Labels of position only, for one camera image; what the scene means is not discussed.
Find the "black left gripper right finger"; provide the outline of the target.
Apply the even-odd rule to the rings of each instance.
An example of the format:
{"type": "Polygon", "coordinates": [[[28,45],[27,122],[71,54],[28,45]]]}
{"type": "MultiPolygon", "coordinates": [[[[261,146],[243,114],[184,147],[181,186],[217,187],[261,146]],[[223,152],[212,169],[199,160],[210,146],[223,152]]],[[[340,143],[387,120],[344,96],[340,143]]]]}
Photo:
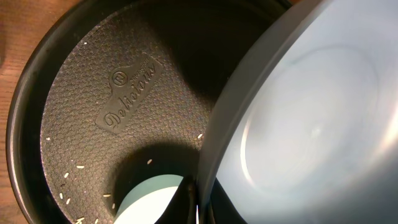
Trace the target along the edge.
{"type": "Polygon", "coordinates": [[[235,209],[218,180],[212,188],[205,213],[206,224],[247,224],[235,209]]]}

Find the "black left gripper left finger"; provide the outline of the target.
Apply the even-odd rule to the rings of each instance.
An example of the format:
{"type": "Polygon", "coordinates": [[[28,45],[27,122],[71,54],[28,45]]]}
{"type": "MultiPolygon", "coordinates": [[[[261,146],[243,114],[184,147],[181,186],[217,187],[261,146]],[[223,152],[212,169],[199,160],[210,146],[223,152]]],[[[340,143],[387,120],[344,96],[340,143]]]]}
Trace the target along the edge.
{"type": "Polygon", "coordinates": [[[196,224],[197,190],[192,176],[182,179],[161,216],[161,224],[196,224]]]}

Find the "light blue bowl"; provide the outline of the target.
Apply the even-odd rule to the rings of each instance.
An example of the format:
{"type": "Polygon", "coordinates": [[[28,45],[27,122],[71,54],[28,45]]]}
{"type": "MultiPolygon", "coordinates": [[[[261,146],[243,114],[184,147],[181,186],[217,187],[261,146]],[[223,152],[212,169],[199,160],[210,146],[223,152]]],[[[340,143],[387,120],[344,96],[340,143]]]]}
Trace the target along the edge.
{"type": "Polygon", "coordinates": [[[114,224],[154,224],[165,212],[183,177],[165,174],[151,177],[128,192],[114,224]]]}

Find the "dark blue round plate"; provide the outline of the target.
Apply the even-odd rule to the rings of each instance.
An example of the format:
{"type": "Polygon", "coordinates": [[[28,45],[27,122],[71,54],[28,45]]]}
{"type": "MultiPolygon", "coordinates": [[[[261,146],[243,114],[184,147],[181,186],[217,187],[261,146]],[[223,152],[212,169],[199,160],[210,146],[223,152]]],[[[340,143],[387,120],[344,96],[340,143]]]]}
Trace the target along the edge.
{"type": "Polygon", "coordinates": [[[305,0],[223,88],[198,163],[247,223],[397,222],[397,1],[305,0]]]}

